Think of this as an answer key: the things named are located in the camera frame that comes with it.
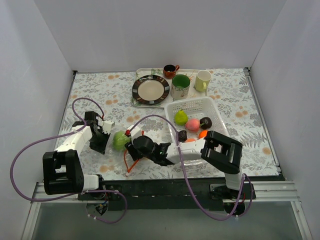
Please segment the clear zip top bag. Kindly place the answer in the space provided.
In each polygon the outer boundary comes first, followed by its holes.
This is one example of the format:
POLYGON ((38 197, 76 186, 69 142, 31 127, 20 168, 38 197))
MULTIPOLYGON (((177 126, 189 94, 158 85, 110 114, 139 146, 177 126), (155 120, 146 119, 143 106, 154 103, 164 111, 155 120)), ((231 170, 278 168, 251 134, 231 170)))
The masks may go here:
POLYGON ((113 137, 118 131, 125 132, 126 128, 116 124, 110 132, 110 138, 105 150, 106 160, 103 163, 104 170, 102 171, 107 180, 132 179, 138 175, 138 172, 142 169, 147 160, 146 158, 141 158, 133 161, 126 148, 122 151, 115 150, 113 147, 113 137))

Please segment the green fake cabbage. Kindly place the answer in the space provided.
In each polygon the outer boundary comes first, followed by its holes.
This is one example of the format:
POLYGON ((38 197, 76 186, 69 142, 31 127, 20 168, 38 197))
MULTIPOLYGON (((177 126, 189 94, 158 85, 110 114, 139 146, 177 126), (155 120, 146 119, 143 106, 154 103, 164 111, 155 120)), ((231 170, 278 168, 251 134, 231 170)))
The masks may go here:
POLYGON ((116 151, 123 151, 125 149, 125 144, 127 144, 130 141, 131 138, 126 136, 124 131, 120 130, 114 134, 112 145, 116 151))

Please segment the fake peach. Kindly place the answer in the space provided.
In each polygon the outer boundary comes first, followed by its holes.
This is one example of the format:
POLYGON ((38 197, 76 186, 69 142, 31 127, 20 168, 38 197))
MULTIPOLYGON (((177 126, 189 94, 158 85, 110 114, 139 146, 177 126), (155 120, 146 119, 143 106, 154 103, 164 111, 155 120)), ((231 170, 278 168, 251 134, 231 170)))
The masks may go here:
POLYGON ((196 118, 188 120, 185 124, 185 128, 191 132, 197 132, 200 128, 200 120, 196 118))
POLYGON ((194 141, 196 141, 195 138, 188 138, 187 140, 185 140, 185 143, 194 142, 194 141))

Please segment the green fake pear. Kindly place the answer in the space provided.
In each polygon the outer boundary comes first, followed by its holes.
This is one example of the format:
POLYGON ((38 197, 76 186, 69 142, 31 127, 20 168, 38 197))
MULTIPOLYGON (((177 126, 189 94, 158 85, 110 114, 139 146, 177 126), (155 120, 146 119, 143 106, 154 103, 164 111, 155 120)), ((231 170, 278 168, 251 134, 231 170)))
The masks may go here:
POLYGON ((178 126, 184 126, 188 122, 188 119, 183 109, 180 109, 174 116, 174 121, 178 126))

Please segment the orange fake fruit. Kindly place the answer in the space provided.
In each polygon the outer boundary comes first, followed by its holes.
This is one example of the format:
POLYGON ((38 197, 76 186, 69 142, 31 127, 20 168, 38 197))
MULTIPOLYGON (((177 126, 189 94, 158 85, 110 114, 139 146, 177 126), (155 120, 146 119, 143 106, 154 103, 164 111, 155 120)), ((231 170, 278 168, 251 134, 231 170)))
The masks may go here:
POLYGON ((203 130, 199 133, 198 135, 198 138, 201 139, 201 138, 205 138, 208 134, 208 130, 203 130))

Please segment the dark purple fake fruit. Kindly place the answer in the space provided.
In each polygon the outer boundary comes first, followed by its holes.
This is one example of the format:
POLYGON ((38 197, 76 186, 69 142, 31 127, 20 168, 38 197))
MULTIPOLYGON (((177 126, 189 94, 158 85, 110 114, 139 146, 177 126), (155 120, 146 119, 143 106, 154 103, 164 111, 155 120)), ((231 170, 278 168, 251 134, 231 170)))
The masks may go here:
POLYGON ((210 129, 212 127, 212 120, 209 117, 203 117, 199 120, 199 127, 202 130, 207 130, 210 129))

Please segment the white plastic basket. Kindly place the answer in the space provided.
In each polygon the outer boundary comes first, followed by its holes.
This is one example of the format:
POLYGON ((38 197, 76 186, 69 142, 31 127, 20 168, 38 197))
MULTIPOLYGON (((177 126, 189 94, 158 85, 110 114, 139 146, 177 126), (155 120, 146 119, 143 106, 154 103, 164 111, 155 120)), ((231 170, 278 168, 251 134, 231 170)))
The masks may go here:
MULTIPOLYGON (((187 98, 184 100, 178 100, 168 103, 164 106, 165 117, 170 121, 169 130, 172 139, 172 143, 167 149, 166 159, 173 164, 181 162, 177 143, 176 143, 176 132, 185 130, 184 126, 179 126, 175 122, 175 115, 179 110, 183 110, 189 119, 202 119, 204 117, 210 118, 212 126, 209 128, 210 131, 215 131, 225 136, 229 136, 228 130, 225 123, 219 113, 218 107, 215 101, 208 96, 187 98)), ((193 139, 191 142, 180 143, 180 150, 182 153, 182 159, 184 161, 200 160, 201 149, 204 148, 205 140, 199 139, 199 134, 202 130, 197 132, 187 130, 187 138, 193 139)))

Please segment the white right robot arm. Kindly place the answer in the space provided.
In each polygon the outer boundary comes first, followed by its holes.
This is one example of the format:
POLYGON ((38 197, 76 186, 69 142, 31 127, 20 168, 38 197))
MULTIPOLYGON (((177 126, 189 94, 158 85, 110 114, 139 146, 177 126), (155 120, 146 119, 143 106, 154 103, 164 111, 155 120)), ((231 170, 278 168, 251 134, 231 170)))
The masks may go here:
POLYGON ((203 159, 224 173, 230 198, 237 199, 245 192, 241 171, 243 145, 219 132, 210 130, 205 137, 191 142, 159 144, 146 135, 139 135, 124 146, 133 160, 147 158, 160 166, 203 159))

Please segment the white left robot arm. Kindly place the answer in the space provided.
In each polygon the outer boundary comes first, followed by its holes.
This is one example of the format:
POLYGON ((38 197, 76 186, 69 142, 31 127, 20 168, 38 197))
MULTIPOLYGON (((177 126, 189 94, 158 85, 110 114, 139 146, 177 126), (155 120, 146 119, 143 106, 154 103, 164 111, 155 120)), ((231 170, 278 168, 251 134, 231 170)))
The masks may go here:
POLYGON ((44 190, 48 195, 70 194, 89 191, 95 200, 106 196, 103 177, 84 174, 80 154, 86 144, 102 155, 115 126, 113 121, 104 120, 94 111, 87 111, 83 121, 72 125, 73 133, 54 151, 42 157, 44 190))

